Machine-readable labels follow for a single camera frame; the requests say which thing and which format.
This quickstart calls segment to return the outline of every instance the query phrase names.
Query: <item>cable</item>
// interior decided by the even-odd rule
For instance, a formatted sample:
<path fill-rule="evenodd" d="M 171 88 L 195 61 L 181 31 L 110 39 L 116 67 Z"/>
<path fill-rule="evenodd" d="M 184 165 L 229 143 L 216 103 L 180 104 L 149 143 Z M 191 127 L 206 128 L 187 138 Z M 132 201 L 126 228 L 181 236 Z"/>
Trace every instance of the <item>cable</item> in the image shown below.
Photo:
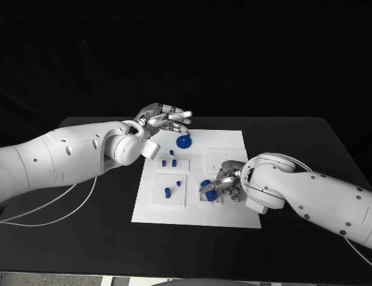
<path fill-rule="evenodd" d="M 79 208 L 83 206 L 83 204 L 84 204 L 84 202 L 87 201 L 89 196 L 90 196 L 90 194 L 92 194 L 92 191 L 93 191 L 93 188 L 95 188 L 95 183 L 96 183 L 96 177 L 95 177 L 93 184 L 92 184 L 92 188 L 90 188 L 90 192 L 89 192 L 89 194 L 87 194 L 87 196 L 86 196 L 84 201 L 82 202 L 82 204 L 79 205 L 79 207 L 77 207 L 66 216 L 63 216 L 61 218 L 56 219 L 56 220 L 51 221 L 51 222 L 41 223 L 40 225 L 22 225 L 21 223 L 12 223 L 12 222 L 0 222 L 0 223 L 4 223 L 4 224 L 7 224 L 7 225 L 17 225 L 17 226 L 34 227 L 34 226 L 50 225 L 51 223 L 58 222 L 58 221 L 63 220 L 66 217 L 69 217 L 69 216 L 79 210 Z"/>
<path fill-rule="evenodd" d="M 298 161 L 296 159 L 291 158 L 291 156 L 286 156 L 286 155 L 279 154 L 279 153 L 275 153 L 275 154 L 282 155 L 282 156 L 285 156 L 286 158 L 289 158 L 308 172 L 312 172 L 312 170 L 309 169 L 308 165 L 305 165 L 305 164 L 304 164 L 301 161 Z M 356 247 L 354 247 L 353 244 L 350 243 L 350 240 L 348 240 L 345 237 L 343 237 L 343 238 L 344 238 L 344 240 L 347 241 L 347 244 L 351 246 L 354 252 L 360 255 L 360 257 L 364 259 L 366 263 L 372 266 L 372 263 L 370 263 L 369 259 L 367 259 L 367 258 L 363 256 L 363 254 L 357 251 Z"/>
<path fill-rule="evenodd" d="M 361 258 L 364 259 L 366 263 L 372 266 L 372 263 L 369 262 L 367 258 L 363 256 L 363 254 L 356 250 L 356 247 L 353 246 L 353 244 L 350 243 L 348 239 L 344 237 L 347 244 L 351 246 L 351 248 L 354 249 L 354 252 L 361 256 Z"/>
<path fill-rule="evenodd" d="M 22 213 L 22 214 L 18 214 L 17 216 L 12 216 L 12 217 L 8 217 L 7 219 L 2 219 L 2 220 L 0 220 L 0 223 L 4 223 L 4 222 L 7 222 L 7 221 L 9 221 L 9 220 L 12 220 L 12 219 L 17 219 L 18 217 L 22 217 L 22 216 L 25 216 L 25 215 L 28 215 L 30 213 L 32 213 L 32 212 L 35 212 L 37 210 L 40 210 L 41 208 L 44 208 L 45 206 L 48 206 L 54 201 L 57 201 L 69 192 L 70 192 L 70 190 L 74 188 L 74 186 L 76 186 L 76 184 L 64 191 L 64 193 L 58 196 L 58 197 L 56 197 L 50 202 L 47 202 L 44 205 L 41 205 L 40 207 L 37 207 L 35 209 L 32 209 L 32 210 L 30 210 L 28 212 L 25 212 L 25 213 Z"/>

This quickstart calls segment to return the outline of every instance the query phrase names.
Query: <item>table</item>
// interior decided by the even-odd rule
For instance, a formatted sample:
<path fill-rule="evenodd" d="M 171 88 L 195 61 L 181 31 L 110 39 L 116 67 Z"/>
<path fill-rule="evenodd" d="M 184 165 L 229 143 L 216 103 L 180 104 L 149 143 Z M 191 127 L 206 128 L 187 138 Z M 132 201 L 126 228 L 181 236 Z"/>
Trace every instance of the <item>table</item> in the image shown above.
<path fill-rule="evenodd" d="M 128 119 L 70 117 L 60 127 Z M 190 128 L 242 130 L 249 158 L 262 152 L 286 154 L 312 170 L 370 189 L 322 119 L 194 117 Z M 372 285 L 372 268 L 344 239 L 298 217 L 288 205 L 260 216 L 262 229 L 131 223 L 142 165 L 139 158 L 107 171 L 86 204 L 60 222 L 37 228 L 0 225 L 0 271 Z M 92 181 L 15 222 L 43 223 L 67 214 Z M 1 218 L 40 206 L 64 189 L 12 198 Z M 372 260 L 372 251 L 357 249 Z"/>

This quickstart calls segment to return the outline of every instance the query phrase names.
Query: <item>black curtain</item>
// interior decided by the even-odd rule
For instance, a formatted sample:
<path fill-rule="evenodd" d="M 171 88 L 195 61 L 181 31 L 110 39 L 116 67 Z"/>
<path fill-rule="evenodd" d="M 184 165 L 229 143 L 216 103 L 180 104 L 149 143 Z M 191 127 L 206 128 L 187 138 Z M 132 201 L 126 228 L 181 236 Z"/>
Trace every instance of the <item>black curtain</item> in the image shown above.
<path fill-rule="evenodd" d="M 0 5 L 0 147 L 151 102 L 311 116 L 372 183 L 372 1 L 58 5 Z"/>

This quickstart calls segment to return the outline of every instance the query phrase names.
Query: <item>blue object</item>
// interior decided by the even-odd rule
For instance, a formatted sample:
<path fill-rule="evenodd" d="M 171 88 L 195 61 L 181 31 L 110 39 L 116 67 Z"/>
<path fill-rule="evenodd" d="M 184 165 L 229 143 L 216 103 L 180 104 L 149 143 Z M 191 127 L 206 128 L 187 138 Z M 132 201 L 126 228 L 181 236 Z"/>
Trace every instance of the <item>blue object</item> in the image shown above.
<path fill-rule="evenodd" d="M 165 188 L 164 192 L 165 192 L 165 198 L 170 198 L 170 197 L 171 197 L 171 191 L 170 191 L 170 188 Z"/>
<path fill-rule="evenodd" d="M 204 187 L 206 185 L 208 185 L 211 183 L 210 180 L 204 180 L 200 183 L 200 187 Z M 211 191 L 204 193 L 204 197 L 207 198 L 207 201 L 214 201 L 217 199 L 217 191 L 213 189 Z"/>
<path fill-rule="evenodd" d="M 204 197 L 207 201 L 214 201 L 217 199 L 217 191 L 213 189 L 211 191 L 204 193 Z"/>
<path fill-rule="evenodd" d="M 180 136 L 180 137 L 177 138 L 177 146 L 178 146 L 181 149 L 185 149 L 190 145 L 191 145 L 190 135 Z"/>

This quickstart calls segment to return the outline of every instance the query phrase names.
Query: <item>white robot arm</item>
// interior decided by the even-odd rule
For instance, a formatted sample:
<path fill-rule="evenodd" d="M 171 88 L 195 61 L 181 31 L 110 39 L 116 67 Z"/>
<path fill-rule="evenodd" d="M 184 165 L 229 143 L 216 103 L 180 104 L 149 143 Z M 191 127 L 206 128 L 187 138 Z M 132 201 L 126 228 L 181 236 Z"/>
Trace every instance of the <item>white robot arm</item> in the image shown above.
<path fill-rule="evenodd" d="M 216 189 L 233 195 L 242 187 L 245 206 L 260 214 L 288 202 L 304 219 L 372 249 L 372 192 L 321 173 L 295 173 L 294 168 L 291 159 L 275 153 L 246 163 L 226 161 L 200 193 Z"/>
<path fill-rule="evenodd" d="M 190 116 L 154 103 L 133 120 L 58 128 L 0 148 L 0 202 L 34 189 L 77 184 L 132 164 L 141 154 L 154 159 L 159 145 L 149 137 L 159 129 L 187 135 L 181 123 L 190 123 Z"/>

